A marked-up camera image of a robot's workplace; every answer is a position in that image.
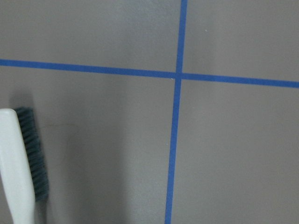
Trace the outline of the white brush with black bristles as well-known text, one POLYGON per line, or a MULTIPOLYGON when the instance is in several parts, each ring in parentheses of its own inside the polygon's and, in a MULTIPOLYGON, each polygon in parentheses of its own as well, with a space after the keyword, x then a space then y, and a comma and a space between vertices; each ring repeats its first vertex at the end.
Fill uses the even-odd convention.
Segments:
POLYGON ((30 107, 0 111, 0 176, 13 223, 46 223, 49 180, 30 107))

